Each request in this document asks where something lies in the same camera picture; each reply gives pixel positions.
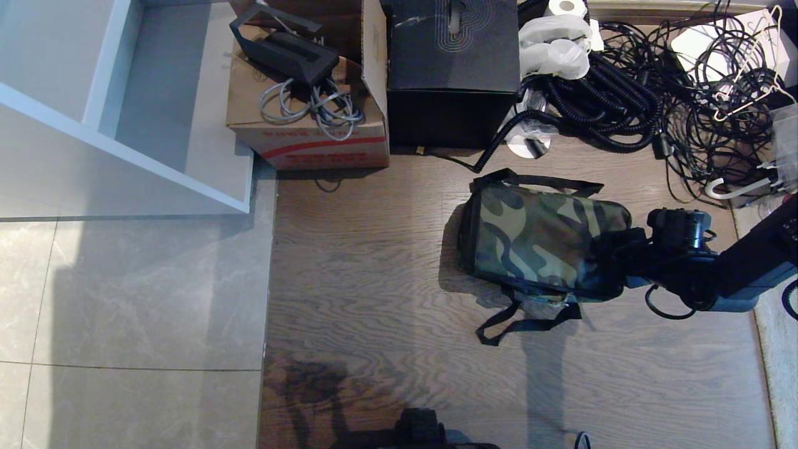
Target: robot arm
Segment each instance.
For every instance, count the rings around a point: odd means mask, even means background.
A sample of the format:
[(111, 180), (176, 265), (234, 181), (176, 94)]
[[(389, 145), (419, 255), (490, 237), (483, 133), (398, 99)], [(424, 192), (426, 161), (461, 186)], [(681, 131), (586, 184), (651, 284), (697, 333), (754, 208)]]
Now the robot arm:
[[(798, 271), (797, 201), (792, 197), (721, 254), (706, 246), (714, 238), (708, 214), (654, 210), (648, 217), (652, 237), (646, 239), (642, 228), (616, 233), (610, 237), (617, 248), (613, 258), (626, 275), (627, 287), (655, 283), (646, 302), (660, 316), (683, 319), (696, 311), (747, 312), (761, 293)], [(658, 286), (679, 295), (692, 312), (670, 316), (654, 308), (650, 294)]]

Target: power adapter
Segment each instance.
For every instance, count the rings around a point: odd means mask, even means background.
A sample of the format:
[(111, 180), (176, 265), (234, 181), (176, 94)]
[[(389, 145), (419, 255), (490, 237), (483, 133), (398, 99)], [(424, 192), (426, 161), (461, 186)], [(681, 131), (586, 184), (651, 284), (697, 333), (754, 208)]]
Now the power adapter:
[[(257, 42), (245, 38), (239, 27), (260, 12), (275, 18), (285, 31), (275, 31)], [(293, 78), (301, 85), (318, 85), (338, 64), (338, 52), (299, 36), (281, 19), (302, 26), (313, 33), (321, 28), (316, 22), (255, 3), (230, 24), (230, 30), (235, 35), (241, 50), (252, 61), (285, 77)]]

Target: white hanger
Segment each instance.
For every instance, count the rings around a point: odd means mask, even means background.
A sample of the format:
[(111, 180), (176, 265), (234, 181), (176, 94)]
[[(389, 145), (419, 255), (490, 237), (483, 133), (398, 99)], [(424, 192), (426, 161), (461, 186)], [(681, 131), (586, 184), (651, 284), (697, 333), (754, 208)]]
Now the white hanger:
[[(774, 169), (776, 165), (772, 162), (765, 162), (763, 164), (759, 164), (757, 166), (758, 169)], [(771, 182), (769, 177), (765, 177), (764, 179), (760, 179), (759, 181), (753, 182), (745, 187), (740, 187), (739, 189), (729, 192), (729, 193), (716, 193), (715, 188), (718, 185), (723, 184), (725, 181), (722, 177), (717, 178), (715, 181), (710, 181), (706, 187), (704, 187), (704, 193), (706, 193), (707, 197), (714, 198), (716, 200), (731, 200), (732, 198), (737, 198), (740, 195), (744, 195), (748, 192), (756, 190), (760, 187), (765, 187), (766, 185), (770, 185), (771, 187), (775, 187), (781, 184), (781, 181)]]
[[(778, 20), (776, 20), (774, 18), (774, 15), (776, 14), (777, 11), (779, 12), (779, 19)], [(777, 42), (774, 42), (773, 40), (770, 40), (770, 48), (771, 48), (771, 51), (773, 52), (773, 59), (774, 59), (774, 65), (775, 66), (779, 65), (778, 41), (781, 40), (781, 18), (782, 18), (783, 15), (784, 15), (784, 11), (781, 9), (780, 5), (774, 6), (773, 9), (770, 11), (771, 20), (776, 22), (776, 40), (777, 40)], [(767, 22), (764, 22), (765, 19), (766, 19), (766, 17), (763, 15), (763, 17), (760, 18), (759, 21), (757, 22), (756, 26), (754, 27), (754, 30), (756, 31), (756, 33), (754, 33), (754, 35), (751, 37), (752, 40), (757, 40), (760, 34), (762, 34), (765, 31), (767, 31), (768, 27), (767, 27)], [(740, 69), (737, 71), (737, 74), (734, 76), (734, 80), (732, 81), (733, 85), (736, 85), (737, 82), (740, 81), (740, 78), (742, 77), (743, 72), (746, 69), (748, 69), (748, 65), (751, 63), (751, 59), (753, 58), (753, 55), (756, 54), (756, 52), (754, 52), (755, 48), (756, 48), (756, 43), (754, 43), (754, 44), (752, 44), (750, 46), (749, 51), (748, 51), (748, 55), (745, 57), (745, 60), (743, 61), (743, 63), (740, 65)], [(773, 92), (781, 92), (782, 94), (788, 96), (792, 100), (793, 103), (796, 102), (796, 99), (792, 95), (790, 95), (789, 92), (787, 92), (786, 90), (782, 89), (781, 86), (779, 85), (778, 81), (776, 81), (774, 79), (773, 84), (771, 84), (770, 86), (765, 88), (763, 90), (763, 93), (759, 97), (753, 98), (751, 101), (748, 101), (747, 103), (745, 103), (744, 105), (736, 108), (732, 112), (725, 114), (723, 117), (719, 117), (718, 114), (721, 111), (720, 110), (716, 110), (715, 114), (713, 115), (713, 119), (715, 121), (725, 121), (726, 119), (728, 119), (732, 115), (734, 115), (736, 113), (739, 113), (740, 111), (748, 108), (749, 106), (753, 105), (754, 103), (757, 103), (757, 102), (763, 100), (765, 97), (767, 97), (768, 95), (770, 95)], [(715, 93), (715, 99), (717, 100), (718, 98), (722, 98), (723, 101), (728, 101), (729, 95), (727, 93), (725, 93), (725, 92), (716, 92)]]

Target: wooden floor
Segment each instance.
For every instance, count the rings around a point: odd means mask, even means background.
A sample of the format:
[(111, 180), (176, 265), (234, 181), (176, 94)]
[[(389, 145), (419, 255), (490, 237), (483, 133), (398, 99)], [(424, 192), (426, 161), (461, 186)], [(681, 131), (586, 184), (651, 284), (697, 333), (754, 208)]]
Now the wooden floor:
[[(623, 203), (640, 226), (651, 209), (681, 207), (648, 150), (561, 138), (539, 161), (502, 148), (484, 173), (506, 166), (603, 182), (596, 197)], [(577, 431), (597, 449), (773, 447), (750, 314), (668, 321), (648, 310), (645, 289), (627, 290), (585, 306), (582, 322), (481, 346), (474, 330), (506, 303), (455, 266), (457, 206), (473, 177), (394, 156), (333, 193), (325, 181), (280, 181), (263, 448), (358, 449), (406, 407), (435, 408), (453, 435), (502, 449), (571, 447)], [(722, 250), (735, 239), (731, 215), (708, 212)], [(658, 302), (681, 312), (675, 296)]]

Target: toilet paper roll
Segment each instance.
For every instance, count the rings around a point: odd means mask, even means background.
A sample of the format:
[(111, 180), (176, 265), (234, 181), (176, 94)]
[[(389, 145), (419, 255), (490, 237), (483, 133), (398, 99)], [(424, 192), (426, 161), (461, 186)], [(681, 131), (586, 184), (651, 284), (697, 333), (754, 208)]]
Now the toilet paper roll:
[(571, 15), (585, 18), (587, 6), (582, 0), (549, 0), (544, 16)]

